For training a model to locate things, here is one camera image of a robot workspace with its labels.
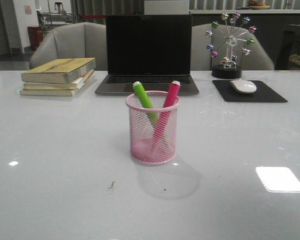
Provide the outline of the dark grey laptop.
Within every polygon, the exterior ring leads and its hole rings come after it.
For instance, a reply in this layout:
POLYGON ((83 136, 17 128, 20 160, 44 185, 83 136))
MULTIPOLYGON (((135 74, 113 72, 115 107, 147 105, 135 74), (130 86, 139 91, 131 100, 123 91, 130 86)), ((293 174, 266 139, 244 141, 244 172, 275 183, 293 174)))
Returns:
POLYGON ((129 95, 139 81, 146 91, 199 94, 191 76, 192 16, 109 15, 106 17, 107 75, 97 95, 129 95))

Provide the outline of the red trash bin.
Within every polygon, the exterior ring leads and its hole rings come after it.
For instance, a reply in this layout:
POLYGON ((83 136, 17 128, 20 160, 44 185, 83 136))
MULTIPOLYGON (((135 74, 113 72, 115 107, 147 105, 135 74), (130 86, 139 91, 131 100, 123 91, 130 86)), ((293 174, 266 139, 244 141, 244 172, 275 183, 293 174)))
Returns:
POLYGON ((41 26, 28 26, 28 37, 30 41, 30 47, 32 50, 36 50, 43 41, 43 31, 41 26))

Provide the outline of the fruit bowl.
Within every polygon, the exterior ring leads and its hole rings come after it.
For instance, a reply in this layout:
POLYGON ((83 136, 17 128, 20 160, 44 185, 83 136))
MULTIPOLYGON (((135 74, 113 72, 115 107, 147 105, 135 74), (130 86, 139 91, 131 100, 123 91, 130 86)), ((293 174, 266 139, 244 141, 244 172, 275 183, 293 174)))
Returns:
POLYGON ((247 6, 252 10, 267 10, 271 7, 270 5, 257 0, 249 0, 247 6))

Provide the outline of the pink highlighter pen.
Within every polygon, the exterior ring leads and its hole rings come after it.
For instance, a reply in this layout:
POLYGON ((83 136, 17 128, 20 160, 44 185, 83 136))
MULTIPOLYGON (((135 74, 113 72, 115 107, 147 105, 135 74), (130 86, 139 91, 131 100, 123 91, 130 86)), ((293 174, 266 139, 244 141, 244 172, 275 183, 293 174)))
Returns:
MULTIPOLYGON (((174 105, 175 100, 178 95, 178 92, 180 90, 180 87, 181 87, 181 84, 177 80, 174 80, 170 84, 169 90, 168 90, 166 98, 165 98, 165 102, 163 104, 164 108, 168 108, 168 107, 171 107, 174 105)), ((156 149, 158 142, 163 137, 170 114, 171 114, 170 111, 163 111, 160 113, 158 122, 156 124, 156 128, 154 130, 154 134, 153 134, 151 151, 154 151, 156 149)))

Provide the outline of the ferris wheel desk toy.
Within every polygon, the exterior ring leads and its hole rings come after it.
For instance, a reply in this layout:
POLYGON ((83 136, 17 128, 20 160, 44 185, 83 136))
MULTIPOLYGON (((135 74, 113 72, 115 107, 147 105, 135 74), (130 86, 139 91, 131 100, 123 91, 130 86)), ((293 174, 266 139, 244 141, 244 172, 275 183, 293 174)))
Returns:
POLYGON ((206 49, 210 51, 211 58, 216 58, 219 55, 219 50, 225 48, 225 56, 219 61, 218 64, 212 66, 211 75, 220 79, 238 79, 242 76, 242 68, 237 64, 238 55, 234 52, 235 47, 242 50, 242 54, 247 56, 251 50, 242 47, 240 42, 245 42, 251 46, 254 44, 252 38, 242 39, 240 36, 247 33, 253 34, 257 28, 253 25, 248 29, 244 29, 242 33, 237 33, 240 27, 236 26, 237 20, 240 19, 241 13, 236 11, 232 14, 224 12, 221 14, 221 19, 225 23, 225 30, 221 29, 221 24, 218 21, 211 23, 211 30, 206 31, 207 38, 217 37, 221 40, 221 45, 218 47, 214 43, 206 45, 206 49))

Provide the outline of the green highlighter pen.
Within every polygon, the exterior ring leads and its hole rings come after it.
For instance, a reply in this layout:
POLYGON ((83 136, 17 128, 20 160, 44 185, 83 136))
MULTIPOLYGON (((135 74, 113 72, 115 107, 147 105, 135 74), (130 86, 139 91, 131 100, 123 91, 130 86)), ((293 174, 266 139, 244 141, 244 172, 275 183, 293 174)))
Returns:
MULTIPOLYGON (((134 93, 137 95, 142 107, 146 108, 146 109, 152 109, 154 106, 153 106, 148 94, 146 93, 142 83, 139 81, 135 81, 133 83, 132 87, 133 87, 134 93)), ((159 116, 155 112, 148 112, 147 116, 149 118, 149 121, 150 121, 152 127, 155 130, 157 122, 159 121, 159 116)), ((166 136, 165 132, 164 132, 161 140, 165 147, 169 146, 169 138, 166 136)))

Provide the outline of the bottom yellow book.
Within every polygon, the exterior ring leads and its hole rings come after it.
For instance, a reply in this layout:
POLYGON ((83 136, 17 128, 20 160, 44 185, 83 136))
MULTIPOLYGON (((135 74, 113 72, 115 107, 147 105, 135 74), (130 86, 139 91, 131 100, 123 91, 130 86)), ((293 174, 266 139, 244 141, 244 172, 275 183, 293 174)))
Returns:
POLYGON ((61 90, 61 89, 56 89, 56 90, 26 90, 26 89, 21 89, 19 91, 19 94, 22 96, 57 96, 57 97, 72 97, 75 95, 80 89, 73 89, 73 90, 61 90))

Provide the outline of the white computer mouse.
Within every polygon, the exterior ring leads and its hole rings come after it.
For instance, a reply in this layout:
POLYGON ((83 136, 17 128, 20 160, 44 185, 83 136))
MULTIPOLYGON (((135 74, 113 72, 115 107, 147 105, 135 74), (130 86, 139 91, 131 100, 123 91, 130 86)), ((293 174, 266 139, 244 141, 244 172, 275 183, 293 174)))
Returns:
POLYGON ((235 79, 230 81, 232 88, 241 94, 252 94, 257 90, 256 85, 250 80, 235 79))

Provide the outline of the top yellow book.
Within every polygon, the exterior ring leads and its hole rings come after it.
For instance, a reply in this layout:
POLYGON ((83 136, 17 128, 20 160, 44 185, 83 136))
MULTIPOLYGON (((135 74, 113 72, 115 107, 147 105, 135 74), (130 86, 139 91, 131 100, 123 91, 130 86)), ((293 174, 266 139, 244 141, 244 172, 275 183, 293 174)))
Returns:
POLYGON ((67 84, 96 68, 96 59, 61 58, 39 65, 21 74, 23 82, 67 84))

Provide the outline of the yellow book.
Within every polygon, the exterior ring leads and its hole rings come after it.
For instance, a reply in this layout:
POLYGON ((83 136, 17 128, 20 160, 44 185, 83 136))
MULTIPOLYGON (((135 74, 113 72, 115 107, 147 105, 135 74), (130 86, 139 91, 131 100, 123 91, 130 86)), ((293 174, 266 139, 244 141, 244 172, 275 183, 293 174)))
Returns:
POLYGON ((56 90, 26 90, 26 89, 21 89, 19 91, 19 94, 22 96, 57 96, 57 97, 72 97, 75 95, 80 89, 73 89, 73 90, 61 90, 61 89, 56 89, 56 90))
POLYGON ((96 68, 96 59, 61 58, 39 65, 21 74, 23 82, 67 84, 96 68))

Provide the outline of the middle cream book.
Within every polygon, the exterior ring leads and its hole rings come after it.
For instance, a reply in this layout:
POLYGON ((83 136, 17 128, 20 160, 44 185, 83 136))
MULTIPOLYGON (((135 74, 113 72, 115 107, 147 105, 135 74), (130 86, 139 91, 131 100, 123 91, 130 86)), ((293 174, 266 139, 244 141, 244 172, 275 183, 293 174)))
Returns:
POLYGON ((85 75, 77 78, 70 83, 42 83, 42 82, 24 82, 25 90, 75 90, 80 89, 92 76, 94 70, 90 70, 85 75))

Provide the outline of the pink mesh pen holder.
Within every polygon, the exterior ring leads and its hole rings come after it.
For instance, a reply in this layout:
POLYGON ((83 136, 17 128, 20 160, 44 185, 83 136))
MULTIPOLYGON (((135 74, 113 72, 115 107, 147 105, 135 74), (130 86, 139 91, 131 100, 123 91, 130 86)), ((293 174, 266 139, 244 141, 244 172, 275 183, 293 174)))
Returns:
POLYGON ((130 155, 144 164, 160 165, 171 161, 177 154, 177 115, 181 99, 176 97, 174 105, 164 108, 167 93, 165 91, 150 90, 147 92, 153 108, 143 108, 136 94, 129 95, 125 103, 129 111, 130 155), (165 135, 168 137, 168 147, 162 140, 155 150, 151 151, 154 128, 147 116, 154 112, 160 116, 161 112, 170 111, 165 135))

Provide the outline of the red barrier belt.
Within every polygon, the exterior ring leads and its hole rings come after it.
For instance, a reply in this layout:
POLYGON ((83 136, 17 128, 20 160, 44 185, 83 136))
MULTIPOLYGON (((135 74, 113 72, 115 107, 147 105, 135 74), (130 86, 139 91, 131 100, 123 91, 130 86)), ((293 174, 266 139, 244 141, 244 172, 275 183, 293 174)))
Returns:
POLYGON ((91 19, 105 19, 107 16, 102 14, 102 15, 81 15, 80 17, 83 20, 91 20, 91 19))

